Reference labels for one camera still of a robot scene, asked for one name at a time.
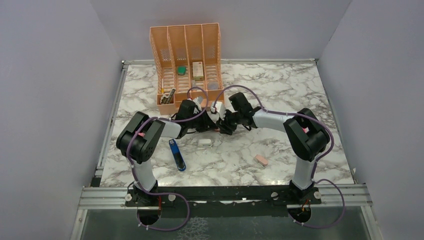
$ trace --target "blue tool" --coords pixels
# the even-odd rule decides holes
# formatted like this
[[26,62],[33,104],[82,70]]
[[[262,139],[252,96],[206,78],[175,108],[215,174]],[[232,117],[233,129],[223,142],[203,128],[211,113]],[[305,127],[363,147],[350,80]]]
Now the blue tool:
[[169,140],[169,146],[171,147],[173,159],[175,160],[178,170],[181,172],[186,170],[186,163],[184,162],[183,156],[181,155],[180,149],[178,148],[175,139]]

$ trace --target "green object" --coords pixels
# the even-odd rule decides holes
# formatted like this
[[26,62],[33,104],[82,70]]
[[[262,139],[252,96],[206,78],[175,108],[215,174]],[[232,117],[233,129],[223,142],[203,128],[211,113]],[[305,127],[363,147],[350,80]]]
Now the green object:
[[187,67],[185,66],[179,66],[176,70],[177,74],[181,76],[185,75],[186,71],[187,71]]

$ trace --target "marble tabletop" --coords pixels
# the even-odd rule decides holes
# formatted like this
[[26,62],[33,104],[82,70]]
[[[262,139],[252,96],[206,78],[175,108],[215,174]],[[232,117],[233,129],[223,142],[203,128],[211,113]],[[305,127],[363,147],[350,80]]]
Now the marble tabletop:
[[[326,178],[336,184],[353,184],[348,162],[336,128],[324,87],[314,63],[287,64],[222,64],[224,87],[243,85],[251,88],[269,110],[297,112],[311,109],[334,135],[333,151],[319,161],[315,179]],[[151,64],[128,67],[119,102],[112,138],[101,178],[101,187],[122,187],[133,181],[130,165],[116,148],[118,135],[136,111],[159,116],[156,106],[158,76]],[[225,92],[225,106],[233,110],[228,96],[245,93],[253,107],[256,99],[244,89]],[[199,139],[211,139],[212,147],[198,147]],[[177,170],[168,144],[161,138],[151,157],[153,174],[159,186],[251,186],[286,185],[293,177],[296,155],[287,135],[267,128],[247,131],[238,127],[233,135],[218,132],[187,134],[176,140],[186,163]],[[255,155],[268,159],[267,167],[254,160]]]

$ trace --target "gray wall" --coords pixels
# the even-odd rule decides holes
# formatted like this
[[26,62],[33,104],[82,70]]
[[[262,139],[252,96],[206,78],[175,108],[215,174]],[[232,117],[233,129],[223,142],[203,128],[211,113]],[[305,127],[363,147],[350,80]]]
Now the gray wall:
[[149,28],[220,23],[226,59],[319,58],[351,0],[91,0],[119,56],[153,59]]
[[424,1],[353,0],[318,62],[387,240],[423,239]]
[[68,239],[120,58],[88,0],[0,1],[0,239]]

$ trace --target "purple cable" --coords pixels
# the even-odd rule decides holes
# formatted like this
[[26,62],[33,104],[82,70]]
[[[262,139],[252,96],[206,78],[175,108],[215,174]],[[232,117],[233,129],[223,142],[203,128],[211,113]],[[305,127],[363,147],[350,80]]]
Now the purple cable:
[[310,116],[306,116],[306,115],[303,115],[303,114],[300,114],[300,113],[297,113],[297,112],[282,112],[282,111],[271,111],[271,110],[267,110],[267,109],[265,109],[265,107],[264,107],[264,105],[262,105],[262,102],[261,102],[261,100],[259,99],[259,97],[258,97],[258,95],[256,95],[256,93],[255,92],[253,92],[250,88],[248,88],[248,87],[246,87],[246,86],[242,86],[242,85],[231,85],[231,86],[227,86],[226,88],[224,88],[219,94],[218,94],[218,96],[216,97],[216,100],[213,102],[213,107],[215,108],[215,104],[217,104],[217,101],[218,101],[218,99],[220,98],[220,96],[224,93],[224,91],[225,90],[227,90],[227,89],[230,89],[230,88],[243,88],[243,89],[246,89],[247,91],[249,91],[255,98],[256,98],[256,100],[257,100],[257,102],[259,103],[259,106],[260,106],[260,108],[262,109],[262,110],[264,110],[265,112],[267,112],[267,113],[270,113],[270,114],[278,114],[278,115],[287,115],[287,116],[299,116],[299,117],[302,117],[302,118],[305,118],[305,119],[308,119],[308,120],[311,120],[311,121],[313,121],[313,122],[315,122],[315,123],[317,123],[317,124],[319,124],[319,125],[321,125],[326,131],[327,131],[327,133],[328,133],[328,135],[330,136],[330,139],[331,139],[331,144],[330,144],[330,147],[329,147],[329,149],[327,150],[327,151],[325,151],[323,154],[321,154],[320,156],[318,156],[317,158],[316,158],[316,161],[315,161],[315,163],[314,163],[314,165],[313,165],[313,169],[312,169],[312,174],[311,174],[311,178],[313,179],[314,178],[314,175],[315,175],[315,170],[316,170],[316,168],[317,168],[317,163],[318,163],[318,161],[320,160],[320,159],[322,159],[324,156],[326,156],[327,154],[329,154],[332,150],[333,150],[333,148],[334,148],[334,136],[333,136],[333,134],[332,134],[332,132],[330,131],[330,129],[324,124],[324,123],[322,123],[322,122],[320,122],[320,121],[318,121],[317,119],[315,119],[315,118],[312,118],[312,117],[310,117]]
[[338,217],[338,219],[335,222],[333,222],[331,224],[323,225],[323,226],[316,226],[316,225],[310,225],[310,224],[306,224],[306,223],[302,224],[301,222],[296,221],[292,217],[292,215],[289,214],[290,218],[293,219],[294,223],[297,223],[297,224],[301,225],[302,227],[307,227],[307,228],[311,228],[311,229],[328,229],[328,228],[334,227],[335,225],[337,225],[342,220],[342,218],[343,218],[343,216],[345,215],[345,212],[346,212],[345,198],[343,197],[342,190],[340,190],[340,188],[338,186],[336,186],[336,184],[334,184],[334,182],[332,182],[328,179],[325,179],[325,178],[315,182],[315,184],[319,184],[322,181],[326,181],[326,182],[329,182],[330,184],[332,184],[335,187],[335,189],[337,189],[338,193],[340,194],[341,202],[343,203],[343,210],[341,211],[340,216]]
[[[206,104],[209,102],[209,98],[208,98],[208,94],[206,93],[206,91],[205,90],[203,90],[203,89],[201,89],[200,87],[197,87],[197,86],[194,86],[194,87],[192,87],[192,88],[190,88],[188,91],[187,91],[187,97],[189,96],[189,92],[191,91],[191,90],[193,90],[193,89],[200,89],[203,93],[204,93],[204,95],[206,96]],[[171,231],[175,231],[175,230],[177,230],[177,229],[180,229],[181,227],[183,227],[188,221],[189,221],[189,219],[190,219],[190,205],[189,205],[189,202],[187,201],[187,199],[183,196],[183,195],[181,195],[181,194],[178,194],[178,193],[174,193],[174,192],[160,192],[160,193],[152,193],[152,192],[149,192],[149,191],[147,191],[142,185],[141,185],[141,183],[140,183],[140,181],[139,181],[139,178],[137,177],[137,175],[136,175],[136,172],[135,172],[135,168],[134,168],[134,160],[131,158],[131,156],[130,156],[130,150],[131,150],[131,146],[133,145],[133,143],[134,143],[134,140],[136,139],[136,137],[138,136],[138,134],[143,130],[143,128],[150,122],[150,121],[152,121],[152,120],[165,120],[165,121],[170,121],[170,122],[173,122],[173,123],[183,123],[183,122],[188,122],[188,121],[191,121],[191,120],[193,120],[193,119],[196,119],[196,118],[198,118],[200,115],[202,115],[204,112],[206,111],[206,107],[202,110],[202,111],[200,111],[196,116],[194,116],[194,117],[191,117],[191,118],[187,118],[187,119],[182,119],[182,120],[169,120],[169,119],[167,119],[167,118],[163,118],[163,117],[161,117],[161,118],[158,118],[158,117],[156,117],[156,116],[153,116],[153,117],[150,117],[149,119],[147,119],[146,121],[144,121],[142,124],[141,124],[141,126],[137,129],[137,131],[134,133],[134,135],[132,136],[132,138],[131,138],[131,140],[129,141],[129,144],[128,144],[128,147],[126,148],[126,158],[128,159],[128,161],[129,161],[129,164],[130,164],[130,166],[131,166],[131,172],[132,172],[132,175],[133,175],[133,177],[134,177],[134,180],[135,180],[135,184],[136,184],[136,186],[139,188],[139,189],[141,189],[143,192],[145,192],[146,194],[148,194],[148,195],[151,195],[151,196],[162,196],[162,195],[175,195],[175,196],[178,196],[178,197],[180,197],[180,198],[182,198],[182,200],[184,200],[184,202],[185,202],[185,205],[187,205],[187,217],[185,218],[185,220],[182,222],[182,224],[181,225],[179,225],[179,226],[176,226],[176,227],[173,227],[173,228],[159,228],[159,227],[154,227],[154,226],[151,226],[151,227],[148,227],[148,226],[146,226],[146,225],[144,225],[141,221],[140,221],[140,218],[139,218],[139,214],[137,213],[137,220],[138,220],[138,224],[139,224],[139,226],[143,226],[143,227],[146,227],[146,228],[150,228],[150,229],[153,229],[153,230],[157,230],[157,231],[164,231],[164,232],[171,232]]]

